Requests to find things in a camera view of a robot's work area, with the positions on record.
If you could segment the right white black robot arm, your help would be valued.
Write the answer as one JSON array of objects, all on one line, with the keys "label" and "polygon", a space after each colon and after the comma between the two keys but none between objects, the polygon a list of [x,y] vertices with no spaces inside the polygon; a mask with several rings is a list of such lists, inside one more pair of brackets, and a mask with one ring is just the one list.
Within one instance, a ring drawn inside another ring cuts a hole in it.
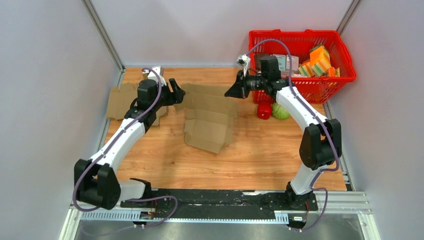
[{"label": "right white black robot arm", "polygon": [[251,91],[262,90],[289,112],[303,132],[299,147],[300,169],[284,193],[285,204],[293,210],[304,206],[313,195],[313,186],[322,172],[335,172],[342,155],[341,123],[328,119],[309,104],[290,77],[283,78],[275,56],[260,59],[260,72],[249,73],[251,59],[243,54],[237,58],[242,66],[235,83],[225,97],[246,99]]}]

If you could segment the brown cardboard paper box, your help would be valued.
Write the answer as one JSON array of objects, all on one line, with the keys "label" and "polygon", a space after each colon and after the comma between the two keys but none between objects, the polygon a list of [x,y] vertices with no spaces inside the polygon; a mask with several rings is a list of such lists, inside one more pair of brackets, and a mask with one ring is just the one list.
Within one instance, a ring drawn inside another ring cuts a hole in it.
[{"label": "brown cardboard paper box", "polygon": [[175,110],[185,111],[184,143],[207,152],[219,154],[233,142],[234,119],[237,103],[225,93],[225,86],[185,83],[185,95]]}]

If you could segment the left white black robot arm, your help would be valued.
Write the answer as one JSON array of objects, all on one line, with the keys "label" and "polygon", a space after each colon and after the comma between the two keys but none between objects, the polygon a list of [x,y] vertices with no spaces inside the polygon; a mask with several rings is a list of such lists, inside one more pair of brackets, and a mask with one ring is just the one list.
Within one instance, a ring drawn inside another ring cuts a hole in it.
[{"label": "left white black robot arm", "polygon": [[79,159],[74,166],[72,201],[83,202],[94,210],[111,210],[120,201],[132,201],[148,207],[153,201],[150,184],[142,179],[118,181],[116,171],[134,144],[141,139],[157,119],[157,111],[165,106],[182,103],[185,91],[174,78],[168,83],[154,79],[139,82],[137,97],[130,104],[118,130],[90,159]]}]

